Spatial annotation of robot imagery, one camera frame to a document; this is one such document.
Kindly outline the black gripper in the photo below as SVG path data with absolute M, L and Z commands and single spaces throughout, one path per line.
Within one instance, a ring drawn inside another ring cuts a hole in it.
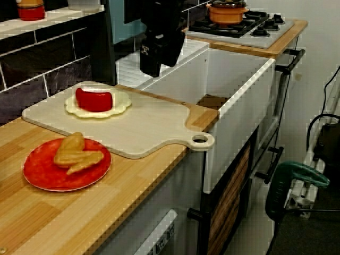
M 161 64 L 174 66 L 177 63 L 185 33 L 180 28 L 172 32 L 160 32 L 147 26 L 145 35 L 146 39 L 140 48 L 140 70 L 151 77 L 159 77 Z M 165 48 L 163 56 L 160 48 Z

